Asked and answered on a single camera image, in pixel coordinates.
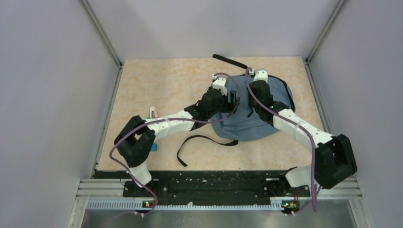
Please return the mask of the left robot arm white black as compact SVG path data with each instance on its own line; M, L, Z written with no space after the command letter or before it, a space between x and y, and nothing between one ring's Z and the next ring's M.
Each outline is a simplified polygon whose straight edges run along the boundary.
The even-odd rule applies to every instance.
M219 89L209 87L200 100L175 114L148 120L138 115L132 117L116 137L114 146L126 162L124 167L135 178L134 190L140 196L152 192L152 177L146 160L157 140L222 122L224 118L212 118L219 113L228 118L236 112L239 103L240 97L235 91L224 95Z

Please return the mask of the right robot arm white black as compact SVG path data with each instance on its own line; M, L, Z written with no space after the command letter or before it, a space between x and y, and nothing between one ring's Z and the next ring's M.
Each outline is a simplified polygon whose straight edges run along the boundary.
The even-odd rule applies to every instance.
M274 101L267 82L247 84L250 106L259 118L277 130L286 132L311 152L311 164L288 170L278 184L279 191L291 196L298 187L320 185L331 189L357 172L349 138L324 132L295 114L286 104Z

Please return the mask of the blue grey student backpack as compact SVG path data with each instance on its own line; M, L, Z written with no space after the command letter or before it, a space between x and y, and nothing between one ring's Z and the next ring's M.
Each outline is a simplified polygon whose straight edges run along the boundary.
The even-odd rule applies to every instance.
M228 143L223 143L223 146L236 146L240 141L259 140L276 133L277 129L269 125L269 121L272 120L271 114L261 106L250 108L248 105L249 92L253 98L256 98L249 87L253 78L251 76L248 78L233 76L233 79L234 82L227 85L226 88L228 91L235 90L240 97L240 104L236 112L232 115L227 113L211 115L215 133L221 138L230 140ZM274 105L283 105L295 111L292 93L287 83L276 76L269 75L268 84L273 95Z

